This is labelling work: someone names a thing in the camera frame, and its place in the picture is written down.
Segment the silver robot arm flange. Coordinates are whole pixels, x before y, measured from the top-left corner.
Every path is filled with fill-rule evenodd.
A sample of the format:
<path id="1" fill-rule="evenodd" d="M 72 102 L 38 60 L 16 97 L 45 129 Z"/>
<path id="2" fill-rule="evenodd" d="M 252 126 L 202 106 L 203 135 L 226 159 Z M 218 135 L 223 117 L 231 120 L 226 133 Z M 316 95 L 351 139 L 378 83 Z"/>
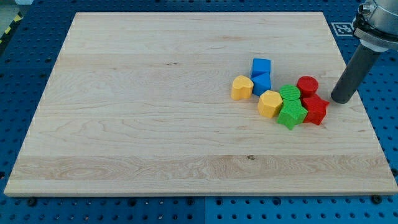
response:
<path id="1" fill-rule="evenodd" d="M 358 6 L 353 35 L 359 50 L 397 50 L 397 0 L 366 0 Z"/>

